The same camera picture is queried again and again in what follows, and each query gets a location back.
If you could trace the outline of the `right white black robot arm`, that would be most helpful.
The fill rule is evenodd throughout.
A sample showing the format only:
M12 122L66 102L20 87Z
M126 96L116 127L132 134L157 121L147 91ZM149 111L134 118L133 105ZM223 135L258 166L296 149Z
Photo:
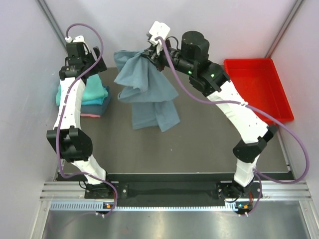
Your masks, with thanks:
M224 200L246 196L251 191L260 154L276 134L277 127L266 124L249 109L223 67L209 60L210 43L202 33L184 33L181 47L176 48L159 31L148 33L148 42L150 47L143 57L159 71L170 67L187 74L190 84L207 98L204 103L216 103L239 132L241 140L233 148L237 159L234 178L232 184L219 190L219 195Z

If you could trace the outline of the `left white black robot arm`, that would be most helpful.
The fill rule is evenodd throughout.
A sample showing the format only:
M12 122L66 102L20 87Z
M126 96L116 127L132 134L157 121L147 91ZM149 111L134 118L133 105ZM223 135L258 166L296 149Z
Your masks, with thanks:
M61 97L59 113L46 138L59 160L76 166L87 179L85 197L114 198L115 190L107 182L107 172L93 156L91 138L81 129L82 96L87 79L107 69L98 47L89 50L84 40L67 40L67 57L59 71Z

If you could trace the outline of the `grey-blue t shirt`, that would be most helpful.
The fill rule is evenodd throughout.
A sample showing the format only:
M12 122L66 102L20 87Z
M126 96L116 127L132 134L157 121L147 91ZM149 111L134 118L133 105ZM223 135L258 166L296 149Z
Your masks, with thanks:
M178 92L141 51L117 51L114 61L118 69L114 82L124 87L118 100L131 104L134 130L158 126L165 132L180 123L173 102Z

